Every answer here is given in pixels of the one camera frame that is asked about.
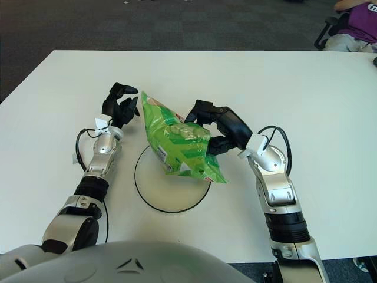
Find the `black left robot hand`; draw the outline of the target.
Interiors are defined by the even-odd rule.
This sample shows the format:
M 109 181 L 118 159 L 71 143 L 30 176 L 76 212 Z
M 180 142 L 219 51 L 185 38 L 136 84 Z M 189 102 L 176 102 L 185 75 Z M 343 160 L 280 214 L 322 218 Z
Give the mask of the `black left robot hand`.
M 138 97 L 127 98 L 118 103 L 124 94 L 136 95 L 138 90 L 135 87 L 115 82 L 111 87 L 109 95 L 102 104 L 102 113 L 112 118 L 111 125 L 122 129 L 134 116 L 140 117 L 137 109 Z

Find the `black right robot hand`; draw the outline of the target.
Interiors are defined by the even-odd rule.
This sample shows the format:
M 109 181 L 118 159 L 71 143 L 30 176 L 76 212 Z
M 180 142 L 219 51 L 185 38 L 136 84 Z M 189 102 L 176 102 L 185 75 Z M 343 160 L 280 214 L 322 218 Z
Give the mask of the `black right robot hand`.
M 234 148 L 244 150 L 252 136 L 250 128 L 232 109 L 216 107 L 209 101 L 196 100 L 185 122 L 196 123 L 201 127 L 216 124 L 221 135 L 209 140 L 207 154 L 212 156 L 227 153 Z

